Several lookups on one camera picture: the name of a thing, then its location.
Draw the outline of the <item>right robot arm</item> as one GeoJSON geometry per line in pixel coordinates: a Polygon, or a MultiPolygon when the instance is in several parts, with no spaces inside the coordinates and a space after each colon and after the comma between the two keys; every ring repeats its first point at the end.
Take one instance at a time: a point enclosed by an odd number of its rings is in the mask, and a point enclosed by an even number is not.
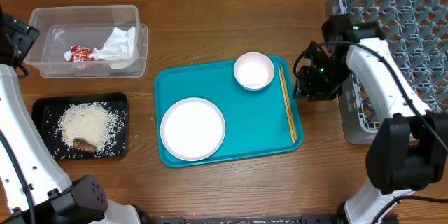
{"type": "Polygon", "coordinates": [[[292,96],[311,102],[342,94],[355,75],[366,91],[380,127],[365,158],[367,181],[342,203],[334,223],[397,223],[390,210],[439,182],[447,160],[447,114],[434,113],[413,91],[394,62],[376,22],[354,24],[347,15],[329,17],[324,41],[301,54],[310,65],[293,67],[292,96]]]}

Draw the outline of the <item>brown food piece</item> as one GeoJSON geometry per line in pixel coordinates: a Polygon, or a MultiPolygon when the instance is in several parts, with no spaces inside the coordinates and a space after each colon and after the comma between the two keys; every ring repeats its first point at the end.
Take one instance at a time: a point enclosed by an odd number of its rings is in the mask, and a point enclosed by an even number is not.
{"type": "Polygon", "coordinates": [[[82,139],[82,138],[74,139],[73,147],[76,150],[85,151],[85,152],[89,152],[89,153],[94,153],[97,150],[95,145],[89,143],[88,141],[86,141],[85,139],[82,139]]]}

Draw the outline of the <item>small white napkin piece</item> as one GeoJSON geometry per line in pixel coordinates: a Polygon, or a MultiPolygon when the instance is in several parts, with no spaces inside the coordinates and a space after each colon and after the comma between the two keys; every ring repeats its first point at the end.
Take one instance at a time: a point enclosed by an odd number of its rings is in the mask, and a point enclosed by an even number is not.
{"type": "Polygon", "coordinates": [[[72,56],[71,51],[66,51],[65,54],[64,54],[64,58],[68,62],[71,61],[71,56],[72,56]]]}

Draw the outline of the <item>red snack wrapper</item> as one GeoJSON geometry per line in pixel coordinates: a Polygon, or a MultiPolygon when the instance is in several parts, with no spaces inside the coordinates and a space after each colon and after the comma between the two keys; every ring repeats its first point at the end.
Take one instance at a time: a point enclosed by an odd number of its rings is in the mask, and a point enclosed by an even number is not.
{"type": "Polygon", "coordinates": [[[70,62],[87,62],[95,61],[95,58],[91,56],[94,50],[83,47],[81,45],[71,46],[71,56],[69,58],[70,62]]]}

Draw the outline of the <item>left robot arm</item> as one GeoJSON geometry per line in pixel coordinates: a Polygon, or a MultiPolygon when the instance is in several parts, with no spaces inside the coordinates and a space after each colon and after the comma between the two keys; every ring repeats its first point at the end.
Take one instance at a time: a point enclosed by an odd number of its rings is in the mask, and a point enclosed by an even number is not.
{"type": "Polygon", "coordinates": [[[107,199],[91,174],[71,181],[46,148],[20,91],[22,62],[39,31],[1,14],[1,182],[12,215],[7,223],[151,223],[132,205],[107,199]]]}

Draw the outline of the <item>white round plate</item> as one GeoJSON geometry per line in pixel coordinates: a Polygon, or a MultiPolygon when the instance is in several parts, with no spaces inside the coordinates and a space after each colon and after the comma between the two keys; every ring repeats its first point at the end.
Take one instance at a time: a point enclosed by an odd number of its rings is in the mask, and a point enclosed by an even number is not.
{"type": "Polygon", "coordinates": [[[167,151],[187,162],[212,156],[224,141],[226,124],[212,102],[189,97],[177,101],[162,117],[160,136],[167,151]]]}

